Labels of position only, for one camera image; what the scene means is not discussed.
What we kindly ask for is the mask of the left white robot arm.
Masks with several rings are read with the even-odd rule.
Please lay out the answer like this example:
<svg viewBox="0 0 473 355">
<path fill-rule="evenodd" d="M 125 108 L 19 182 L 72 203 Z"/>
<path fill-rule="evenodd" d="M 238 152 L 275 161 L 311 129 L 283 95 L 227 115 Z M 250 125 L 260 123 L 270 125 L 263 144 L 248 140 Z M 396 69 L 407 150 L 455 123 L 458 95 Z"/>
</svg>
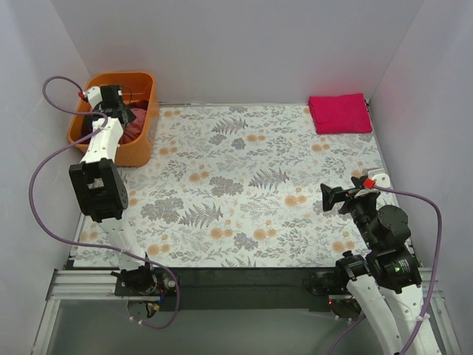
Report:
<svg viewBox="0 0 473 355">
<path fill-rule="evenodd" d="M 92 111 L 84 117 L 83 134 L 94 132 L 80 163 L 69 168 L 78 204 L 84 215 L 97 223 L 111 247 L 119 251 L 120 271 L 114 275 L 122 286 L 148 296 L 158 285 L 146 252 L 132 235 L 125 219 L 129 196 L 115 164 L 124 129 L 136 116 L 123 101 L 122 87 L 90 87 L 82 98 Z"/>
</svg>

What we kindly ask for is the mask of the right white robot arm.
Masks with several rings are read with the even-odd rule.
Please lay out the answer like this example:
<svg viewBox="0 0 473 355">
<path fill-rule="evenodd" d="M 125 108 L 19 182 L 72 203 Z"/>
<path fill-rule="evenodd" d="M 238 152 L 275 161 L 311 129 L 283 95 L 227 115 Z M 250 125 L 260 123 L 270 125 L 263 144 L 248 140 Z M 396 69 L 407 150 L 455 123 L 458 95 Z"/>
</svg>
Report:
<svg viewBox="0 0 473 355">
<path fill-rule="evenodd" d="M 353 177 L 353 187 L 321 184 L 322 209 L 341 204 L 339 214 L 353 219 L 369 254 L 346 251 L 336 262 L 334 283 L 361 307 L 384 354 L 440 354 L 428 314 L 423 309 L 419 263 L 406 247 L 408 216 L 394 205 L 377 206 L 391 187 L 382 169 Z"/>
</svg>

